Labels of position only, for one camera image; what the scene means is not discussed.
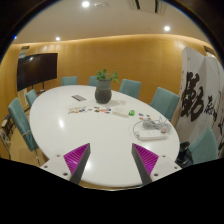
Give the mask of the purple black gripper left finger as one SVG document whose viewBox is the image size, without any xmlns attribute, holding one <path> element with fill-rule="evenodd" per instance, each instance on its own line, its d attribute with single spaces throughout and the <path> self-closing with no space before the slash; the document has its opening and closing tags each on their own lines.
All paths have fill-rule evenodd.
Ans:
<svg viewBox="0 0 224 224">
<path fill-rule="evenodd" d="M 64 160 L 71 172 L 70 181 L 79 184 L 86 163 L 90 156 L 90 144 L 84 144 L 64 155 Z"/>
</svg>

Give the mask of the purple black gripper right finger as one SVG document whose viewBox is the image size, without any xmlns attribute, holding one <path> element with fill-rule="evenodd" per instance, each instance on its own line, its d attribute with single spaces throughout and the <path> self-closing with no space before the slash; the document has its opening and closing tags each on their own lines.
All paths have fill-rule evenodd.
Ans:
<svg viewBox="0 0 224 224">
<path fill-rule="evenodd" d="M 151 183 L 152 179 L 150 175 L 158 161 L 159 156 L 135 143 L 132 144 L 132 156 L 140 174 L 142 184 L 147 185 Z"/>
</svg>

